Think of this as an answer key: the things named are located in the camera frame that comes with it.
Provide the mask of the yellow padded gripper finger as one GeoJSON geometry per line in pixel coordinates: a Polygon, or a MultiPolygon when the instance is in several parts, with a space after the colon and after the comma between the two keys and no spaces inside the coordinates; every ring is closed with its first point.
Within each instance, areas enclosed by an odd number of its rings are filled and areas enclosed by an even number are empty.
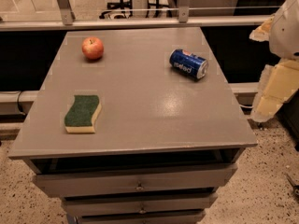
{"type": "Polygon", "coordinates": [[[298,90],[299,61],[282,59],[275,66],[267,64],[259,80],[250,117],[255,122],[270,120],[298,90]]]}
{"type": "Polygon", "coordinates": [[[270,32],[272,28],[274,17],[271,16],[269,19],[264,21],[260,26],[253,30],[249,38],[253,41],[264,42],[268,41],[270,37],[270,32]]]}

